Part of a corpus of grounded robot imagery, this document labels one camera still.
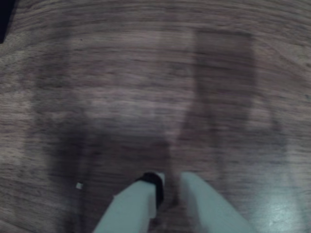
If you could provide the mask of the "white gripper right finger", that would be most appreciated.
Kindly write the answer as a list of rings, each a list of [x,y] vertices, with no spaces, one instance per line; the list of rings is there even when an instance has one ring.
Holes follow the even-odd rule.
[[[180,197],[196,233],[255,232],[222,195],[193,172],[181,173]]]

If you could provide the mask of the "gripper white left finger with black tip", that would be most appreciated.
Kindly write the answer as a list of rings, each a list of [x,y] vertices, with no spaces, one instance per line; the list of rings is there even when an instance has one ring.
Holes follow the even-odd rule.
[[[164,201],[165,175],[146,172],[113,197],[95,233],[146,233]]]

